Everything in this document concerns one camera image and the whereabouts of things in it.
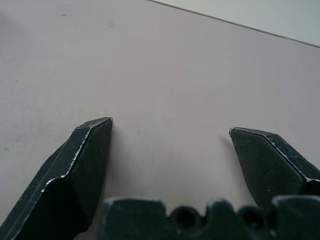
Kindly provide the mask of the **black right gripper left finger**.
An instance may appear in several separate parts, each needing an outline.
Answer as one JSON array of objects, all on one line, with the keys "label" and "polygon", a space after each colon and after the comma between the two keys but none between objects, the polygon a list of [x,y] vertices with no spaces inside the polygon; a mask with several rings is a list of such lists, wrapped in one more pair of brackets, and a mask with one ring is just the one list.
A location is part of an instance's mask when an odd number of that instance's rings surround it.
[{"label": "black right gripper left finger", "polygon": [[74,240],[88,230],[105,181],[113,123],[102,117],[73,130],[0,225],[0,240]]}]

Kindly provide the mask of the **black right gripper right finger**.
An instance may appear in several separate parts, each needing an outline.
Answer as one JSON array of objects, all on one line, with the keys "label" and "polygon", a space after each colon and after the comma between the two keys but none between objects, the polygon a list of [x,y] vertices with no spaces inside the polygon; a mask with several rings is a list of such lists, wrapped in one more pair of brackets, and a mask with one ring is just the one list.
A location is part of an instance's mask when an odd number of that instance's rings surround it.
[{"label": "black right gripper right finger", "polygon": [[320,170],[278,134],[232,127],[229,136],[259,208],[269,207],[276,196],[320,196]]}]

